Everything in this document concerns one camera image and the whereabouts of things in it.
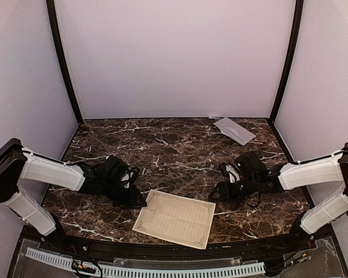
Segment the cream lined letter paper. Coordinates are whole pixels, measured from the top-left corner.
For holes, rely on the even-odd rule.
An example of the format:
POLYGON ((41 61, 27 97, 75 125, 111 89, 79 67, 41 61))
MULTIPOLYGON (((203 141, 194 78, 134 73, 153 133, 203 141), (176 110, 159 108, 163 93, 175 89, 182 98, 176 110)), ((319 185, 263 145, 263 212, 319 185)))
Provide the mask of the cream lined letter paper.
POLYGON ((204 250, 216 204, 150 190, 133 231, 170 243, 204 250))

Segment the black corner post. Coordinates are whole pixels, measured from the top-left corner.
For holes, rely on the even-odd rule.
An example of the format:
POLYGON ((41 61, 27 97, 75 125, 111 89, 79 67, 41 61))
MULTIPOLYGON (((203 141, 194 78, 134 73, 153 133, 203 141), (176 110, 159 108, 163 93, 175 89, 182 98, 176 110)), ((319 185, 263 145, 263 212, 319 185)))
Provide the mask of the black corner post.
POLYGON ((303 14, 303 5, 304 0, 296 0, 295 1, 295 8, 293 13, 293 20, 292 20, 292 27, 291 32, 289 36, 289 42, 287 47, 287 53, 285 56, 285 62, 282 69, 282 74, 280 78, 280 82, 278 85, 277 93, 275 96, 275 100, 273 103, 273 107, 269 116, 269 124, 271 126, 274 126, 280 107, 282 103, 282 99, 284 97, 285 89, 288 83, 289 74, 291 71, 293 58, 295 55, 296 45, 298 42, 298 36, 299 36, 299 30, 300 30, 300 24, 303 14))
POLYGON ((61 41, 61 35, 60 35, 60 28, 59 23, 57 19, 57 11, 56 11, 56 3, 54 0, 46 0, 46 7, 48 11, 48 18, 50 23, 50 29, 52 32, 53 37, 53 44, 55 46, 56 56, 59 63, 61 75, 63 78, 64 85, 66 87, 66 92, 68 95, 68 100, 71 104, 71 108, 73 111, 73 114, 75 116, 75 119, 80 125, 84 119, 81 114, 80 107, 78 105, 76 93, 73 88, 73 84, 71 81, 71 76, 68 70, 68 65, 66 62, 66 56, 63 49, 63 44, 61 41))

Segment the black left corner post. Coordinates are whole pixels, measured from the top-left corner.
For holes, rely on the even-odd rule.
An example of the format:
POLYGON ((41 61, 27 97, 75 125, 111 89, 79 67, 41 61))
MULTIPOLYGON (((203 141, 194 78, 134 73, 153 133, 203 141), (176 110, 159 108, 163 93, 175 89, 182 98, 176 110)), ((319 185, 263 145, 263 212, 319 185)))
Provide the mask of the black left corner post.
POLYGON ((63 78, 64 85, 66 87, 66 92, 68 95, 68 100, 71 104, 71 108, 73 111, 73 114, 75 116, 75 119, 80 125, 84 119, 81 114, 80 107, 78 105, 76 93, 73 88, 73 84, 71 81, 71 76, 68 70, 68 65, 66 62, 66 56, 63 49, 63 44, 61 41, 61 35, 60 35, 60 28, 59 23, 57 19, 57 11, 56 11, 56 3, 54 0, 46 0, 46 7, 48 11, 48 18, 50 23, 50 29, 52 32, 53 37, 53 44, 55 46, 56 56, 59 63, 61 75, 63 78))

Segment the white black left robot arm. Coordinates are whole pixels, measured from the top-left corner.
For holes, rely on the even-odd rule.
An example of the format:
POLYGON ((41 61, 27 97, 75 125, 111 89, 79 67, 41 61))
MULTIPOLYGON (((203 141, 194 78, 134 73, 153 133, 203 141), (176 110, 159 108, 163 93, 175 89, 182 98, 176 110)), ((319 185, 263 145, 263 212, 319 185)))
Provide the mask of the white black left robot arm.
POLYGON ((35 153, 17 138, 0 149, 0 203, 32 225, 58 253, 70 248, 70 239, 50 212, 27 195, 20 180, 57 185, 84 195, 105 196, 119 208, 142 208, 147 203, 135 185, 139 168, 129 167, 116 156, 90 166, 66 163, 35 153))

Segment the black front frame rail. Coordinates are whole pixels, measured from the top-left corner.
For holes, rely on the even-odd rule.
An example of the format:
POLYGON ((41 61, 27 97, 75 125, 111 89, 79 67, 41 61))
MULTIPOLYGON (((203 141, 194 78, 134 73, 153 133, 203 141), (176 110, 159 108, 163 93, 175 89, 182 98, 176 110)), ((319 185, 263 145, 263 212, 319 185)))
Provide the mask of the black front frame rail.
POLYGON ((117 258, 163 261, 241 258, 243 261, 254 259, 261 261, 281 259, 284 255, 296 252, 296 249, 272 248, 279 243, 285 243, 287 237, 281 235, 242 242, 215 243, 209 244, 204 250, 180 245, 117 243, 76 236, 67 236, 66 239, 74 245, 77 255, 97 261, 113 261, 117 258))

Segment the grey paper envelope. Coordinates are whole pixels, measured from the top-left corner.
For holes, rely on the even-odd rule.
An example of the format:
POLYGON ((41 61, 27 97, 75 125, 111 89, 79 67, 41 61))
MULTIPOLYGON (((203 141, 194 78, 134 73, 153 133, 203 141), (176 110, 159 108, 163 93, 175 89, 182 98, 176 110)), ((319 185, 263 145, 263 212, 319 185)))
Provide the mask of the grey paper envelope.
POLYGON ((215 122, 214 125, 223 135, 228 136, 240 145, 246 145, 256 137, 252 132, 229 118, 222 118, 215 122))

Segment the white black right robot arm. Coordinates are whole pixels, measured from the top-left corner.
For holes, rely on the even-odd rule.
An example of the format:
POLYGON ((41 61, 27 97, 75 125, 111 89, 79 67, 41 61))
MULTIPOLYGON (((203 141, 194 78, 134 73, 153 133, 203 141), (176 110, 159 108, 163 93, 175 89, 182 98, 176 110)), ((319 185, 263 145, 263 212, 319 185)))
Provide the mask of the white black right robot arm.
POLYGON ((348 142, 329 155, 280 164, 272 169, 254 151, 243 153, 234 163, 222 163, 219 168, 228 180, 219 182, 208 196, 218 202, 241 200, 254 193, 281 193, 302 186, 341 183, 331 196, 298 216, 284 239, 289 251, 297 251, 309 235, 348 214, 348 142))

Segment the black right corner post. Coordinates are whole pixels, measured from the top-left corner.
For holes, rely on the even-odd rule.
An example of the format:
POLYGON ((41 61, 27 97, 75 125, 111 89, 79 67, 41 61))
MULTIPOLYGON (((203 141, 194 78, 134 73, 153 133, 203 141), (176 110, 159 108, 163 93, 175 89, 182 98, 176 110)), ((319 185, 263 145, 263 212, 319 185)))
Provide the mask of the black right corner post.
POLYGON ((296 45, 298 42, 298 36, 299 36, 299 30, 300 30, 300 24, 303 14, 303 5, 304 0, 296 0, 295 1, 295 8, 293 13, 293 20, 292 20, 292 27, 291 32, 289 36, 289 42, 287 47, 287 53, 285 56, 285 62, 282 69, 282 74, 280 78, 280 82, 278 85, 277 93, 275 96, 275 100, 273 103, 273 107, 269 116, 269 124, 271 126, 274 126, 280 107, 282 103, 282 99, 284 97, 285 89, 288 83, 289 74, 291 71, 293 58, 295 55, 296 45))

